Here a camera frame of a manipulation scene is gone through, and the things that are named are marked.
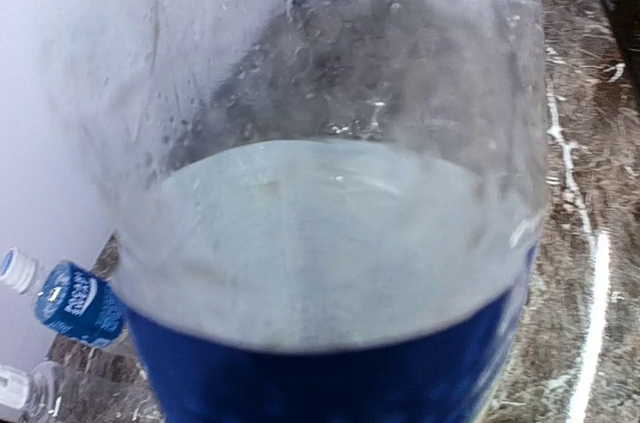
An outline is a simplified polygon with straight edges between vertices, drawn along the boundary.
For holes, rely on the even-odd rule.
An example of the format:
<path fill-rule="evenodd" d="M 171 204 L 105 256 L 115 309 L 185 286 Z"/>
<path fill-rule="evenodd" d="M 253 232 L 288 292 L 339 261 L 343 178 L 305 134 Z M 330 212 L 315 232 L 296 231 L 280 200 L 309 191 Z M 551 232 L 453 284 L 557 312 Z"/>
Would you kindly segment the clear bottle white cap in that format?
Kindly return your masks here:
<path fill-rule="evenodd" d="M 1 404 L 28 422 L 105 422 L 125 406 L 130 386 L 53 361 L 30 371 L 1 366 Z"/>

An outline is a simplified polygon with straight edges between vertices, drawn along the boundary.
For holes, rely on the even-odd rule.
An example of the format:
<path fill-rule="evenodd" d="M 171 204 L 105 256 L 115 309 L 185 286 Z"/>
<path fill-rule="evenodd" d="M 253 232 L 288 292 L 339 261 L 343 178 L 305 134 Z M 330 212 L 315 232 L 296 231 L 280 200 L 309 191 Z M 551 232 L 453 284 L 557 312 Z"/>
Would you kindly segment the Pepsi bottle blue label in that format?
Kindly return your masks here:
<path fill-rule="evenodd" d="M 40 0 L 170 422 L 477 422 L 546 206 L 541 0 Z"/>

